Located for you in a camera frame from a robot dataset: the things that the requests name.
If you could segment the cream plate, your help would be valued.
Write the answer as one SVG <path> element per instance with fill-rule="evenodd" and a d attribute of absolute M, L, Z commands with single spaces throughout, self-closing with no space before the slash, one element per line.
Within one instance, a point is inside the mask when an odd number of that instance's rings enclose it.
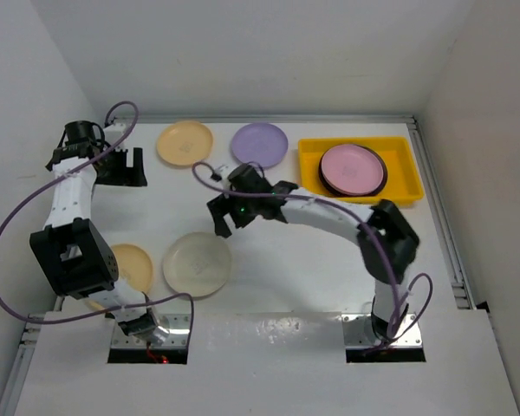
<path fill-rule="evenodd" d="M 174 292 L 195 298 L 208 297 L 222 289 L 231 278 L 232 254 L 228 244 L 212 233 L 193 232 L 169 246 L 162 271 Z"/>

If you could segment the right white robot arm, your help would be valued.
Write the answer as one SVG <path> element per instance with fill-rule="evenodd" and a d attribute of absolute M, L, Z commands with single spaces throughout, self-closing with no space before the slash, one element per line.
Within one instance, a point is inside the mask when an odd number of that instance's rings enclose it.
<path fill-rule="evenodd" d="M 272 185 L 252 163 L 210 170 L 205 186 L 219 194 L 207 207 L 217 236 L 228 238 L 256 218 L 298 224 L 342 237 L 359 248 L 367 273 L 375 280 L 370 320 L 373 332 L 389 343 L 408 310 L 406 272 L 419 248 L 419 237 L 395 203 L 344 203 L 279 181 Z"/>

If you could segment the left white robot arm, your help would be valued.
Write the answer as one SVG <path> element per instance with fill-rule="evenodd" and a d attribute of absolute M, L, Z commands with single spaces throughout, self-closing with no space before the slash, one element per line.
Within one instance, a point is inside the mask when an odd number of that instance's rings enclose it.
<path fill-rule="evenodd" d="M 87 120 L 69 122 L 63 137 L 47 165 L 59 181 L 50 214 L 43 229 L 30 235 L 30 248 L 57 295 L 94 302 L 124 335 L 158 346 L 165 338 L 147 295 L 121 277 L 112 249 L 91 221 L 97 185 L 147 185 L 142 151 L 114 150 L 104 130 Z"/>

